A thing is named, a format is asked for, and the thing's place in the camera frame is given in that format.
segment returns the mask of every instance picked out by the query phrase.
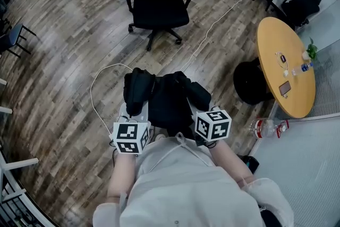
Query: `water bottle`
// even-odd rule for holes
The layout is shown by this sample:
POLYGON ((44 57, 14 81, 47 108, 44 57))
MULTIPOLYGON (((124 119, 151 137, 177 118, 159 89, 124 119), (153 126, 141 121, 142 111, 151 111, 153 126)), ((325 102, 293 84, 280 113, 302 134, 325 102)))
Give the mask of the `water bottle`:
POLYGON ((289 128, 288 121, 278 119, 255 119, 249 126, 249 132, 256 138, 280 138, 281 133, 289 128))
POLYGON ((313 67, 313 63, 304 63, 296 66, 292 70, 294 76, 301 74, 302 72, 308 71, 310 67, 313 67))

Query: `wooden table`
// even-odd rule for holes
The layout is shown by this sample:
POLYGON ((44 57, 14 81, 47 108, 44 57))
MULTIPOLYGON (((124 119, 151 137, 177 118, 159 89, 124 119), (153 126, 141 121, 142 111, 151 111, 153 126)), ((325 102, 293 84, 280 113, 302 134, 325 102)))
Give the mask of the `wooden table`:
POLYGON ((257 48, 262 71, 268 86, 282 110, 295 118, 305 117, 312 109, 315 99, 314 70, 293 76, 292 69, 303 64, 302 52, 305 48, 297 34, 277 18, 264 18, 257 30, 257 48), (289 74, 283 76, 284 69, 279 65, 276 53, 281 52, 288 61, 289 74), (284 98, 279 86, 286 81, 292 89, 284 98))

